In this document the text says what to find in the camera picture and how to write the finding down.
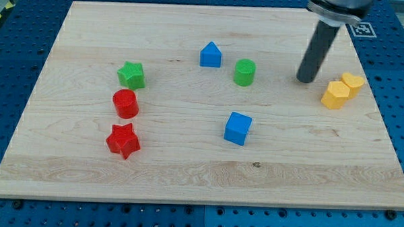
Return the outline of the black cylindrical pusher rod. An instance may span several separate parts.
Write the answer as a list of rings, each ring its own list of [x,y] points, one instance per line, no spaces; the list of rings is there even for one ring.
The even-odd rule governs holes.
[[[314,81],[339,29],[339,26],[318,21],[296,73],[299,82],[309,84]]]

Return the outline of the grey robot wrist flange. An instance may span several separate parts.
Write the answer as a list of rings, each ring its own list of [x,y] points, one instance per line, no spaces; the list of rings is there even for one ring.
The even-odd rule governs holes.
[[[308,0],[307,9],[332,27],[356,26],[372,7],[374,0]]]

